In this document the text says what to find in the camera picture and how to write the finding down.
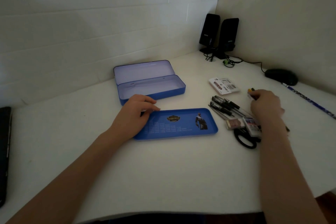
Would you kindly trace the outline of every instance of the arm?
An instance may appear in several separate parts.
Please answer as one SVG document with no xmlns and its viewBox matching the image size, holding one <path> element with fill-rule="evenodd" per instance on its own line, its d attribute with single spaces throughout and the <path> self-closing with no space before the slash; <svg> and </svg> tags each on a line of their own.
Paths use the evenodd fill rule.
<svg viewBox="0 0 336 224">
<path fill-rule="evenodd" d="M 111 156 L 160 110 L 150 97 L 134 95 L 123 106 L 111 127 L 50 184 L 22 207 L 7 224 L 72 223 L 87 192 Z M 140 117 L 142 110 L 147 110 Z"/>
<path fill-rule="evenodd" d="M 327 223 L 292 152 L 280 100 L 271 91 L 250 92 L 262 128 L 260 197 L 267 223 Z"/>
</svg>

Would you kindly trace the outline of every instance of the black scissors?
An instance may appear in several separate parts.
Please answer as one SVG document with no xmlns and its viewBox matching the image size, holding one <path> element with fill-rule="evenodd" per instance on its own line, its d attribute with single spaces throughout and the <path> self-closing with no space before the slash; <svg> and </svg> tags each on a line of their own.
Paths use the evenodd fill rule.
<svg viewBox="0 0 336 224">
<path fill-rule="evenodd" d="M 223 114 L 221 111 L 217 110 L 215 107 L 209 105 L 209 107 L 214 110 L 222 119 L 224 120 L 231 120 L 232 118 L 228 118 L 225 114 Z M 245 128 L 237 128 L 233 130 L 234 137 L 237 139 L 237 141 L 244 147 L 249 149 L 255 149 L 257 148 L 257 143 L 261 142 L 261 139 L 258 137 L 251 137 L 249 132 Z M 252 145 L 248 145 L 244 143 L 239 137 L 244 137 L 247 141 L 252 143 Z"/>
</svg>

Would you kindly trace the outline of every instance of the forearm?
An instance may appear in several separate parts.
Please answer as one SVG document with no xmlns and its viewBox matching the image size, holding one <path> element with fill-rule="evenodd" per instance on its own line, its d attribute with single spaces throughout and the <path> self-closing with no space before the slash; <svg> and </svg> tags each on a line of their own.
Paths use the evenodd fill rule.
<svg viewBox="0 0 336 224">
<path fill-rule="evenodd" d="M 327 223 L 310 191 L 281 118 L 261 121 L 260 193 L 268 223 Z"/>
<path fill-rule="evenodd" d="M 98 174 L 122 145 L 122 141 L 101 134 L 68 168 L 17 212 L 7 224 L 72 223 Z"/>
</svg>

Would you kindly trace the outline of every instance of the computer mouse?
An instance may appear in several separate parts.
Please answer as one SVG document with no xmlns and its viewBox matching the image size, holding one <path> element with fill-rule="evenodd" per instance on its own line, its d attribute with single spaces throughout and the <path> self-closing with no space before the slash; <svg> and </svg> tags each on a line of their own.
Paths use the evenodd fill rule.
<svg viewBox="0 0 336 224">
<path fill-rule="evenodd" d="M 294 86 L 299 81 L 295 73 L 286 69 L 268 69 L 265 76 L 289 86 Z"/>
</svg>

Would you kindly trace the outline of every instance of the wall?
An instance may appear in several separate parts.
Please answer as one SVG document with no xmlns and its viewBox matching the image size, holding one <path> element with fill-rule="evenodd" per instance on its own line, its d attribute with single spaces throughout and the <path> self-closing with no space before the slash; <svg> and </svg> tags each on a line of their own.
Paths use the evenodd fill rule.
<svg viewBox="0 0 336 224">
<path fill-rule="evenodd" d="M 216 13 L 240 19 L 232 55 L 336 94 L 336 0 L 218 0 Z"/>
<path fill-rule="evenodd" d="M 113 77 L 116 65 L 193 52 L 217 0 L 1 0 L 0 106 Z"/>
</svg>

